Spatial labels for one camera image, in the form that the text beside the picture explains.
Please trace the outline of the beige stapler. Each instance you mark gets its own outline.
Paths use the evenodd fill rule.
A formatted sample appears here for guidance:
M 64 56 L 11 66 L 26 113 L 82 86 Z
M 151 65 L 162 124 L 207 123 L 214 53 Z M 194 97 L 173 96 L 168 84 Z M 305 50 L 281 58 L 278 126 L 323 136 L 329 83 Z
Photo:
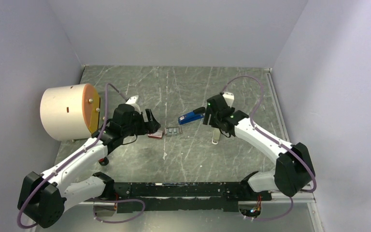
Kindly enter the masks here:
M 214 128 L 212 136 L 212 144 L 217 145 L 220 140 L 221 132 L 220 129 Z

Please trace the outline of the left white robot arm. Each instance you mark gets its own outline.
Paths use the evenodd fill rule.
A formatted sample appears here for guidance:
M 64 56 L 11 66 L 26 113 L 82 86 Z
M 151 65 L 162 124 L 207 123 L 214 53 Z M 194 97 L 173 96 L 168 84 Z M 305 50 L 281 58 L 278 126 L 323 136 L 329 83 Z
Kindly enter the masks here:
M 17 205 L 18 226 L 48 228 L 68 209 L 90 198 L 118 200 L 114 180 L 104 173 L 95 173 L 79 183 L 74 179 L 83 169 L 124 145 L 125 138 L 157 132 L 161 124 L 150 109 L 145 112 L 146 119 L 132 104 L 118 105 L 113 117 L 105 119 L 102 127 L 77 151 L 40 174 L 31 172 L 25 176 Z

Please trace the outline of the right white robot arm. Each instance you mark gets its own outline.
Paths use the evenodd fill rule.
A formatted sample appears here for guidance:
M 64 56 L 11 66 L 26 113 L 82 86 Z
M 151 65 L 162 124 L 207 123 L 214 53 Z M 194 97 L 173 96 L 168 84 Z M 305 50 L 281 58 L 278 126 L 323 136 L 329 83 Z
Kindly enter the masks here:
M 203 124 L 248 142 L 275 165 L 273 171 L 253 172 L 242 181 L 241 193 L 245 199 L 253 200 L 260 192 L 269 190 L 293 197 L 309 183 L 316 187 L 307 146 L 292 144 L 266 131 L 248 114 L 229 106 L 223 93 L 207 100 Z

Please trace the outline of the blue stapler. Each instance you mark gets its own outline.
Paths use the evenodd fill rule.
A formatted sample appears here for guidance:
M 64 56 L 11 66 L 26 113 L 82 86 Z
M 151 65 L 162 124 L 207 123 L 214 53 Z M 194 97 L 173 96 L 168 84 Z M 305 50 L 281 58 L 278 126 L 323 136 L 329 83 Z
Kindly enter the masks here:
M 205 107 L 199 107 L 191 112 L 188 112 L 178 117 L 178 123 L 179 125 L 183 125 L 192 121 L 202 119 L 204 118 L 205 111 L 206 111 Z

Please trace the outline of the red white staple box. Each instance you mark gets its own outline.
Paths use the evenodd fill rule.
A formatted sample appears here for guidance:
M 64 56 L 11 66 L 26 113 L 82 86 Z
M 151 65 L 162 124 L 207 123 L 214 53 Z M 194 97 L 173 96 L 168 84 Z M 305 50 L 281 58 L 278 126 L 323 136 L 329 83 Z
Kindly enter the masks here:
M 150 133 L 147 136 L 149 138 L 162 139 L 163 135 L 164 135 L 164 132 L 162 130 L 157 130 L 156 132 Z

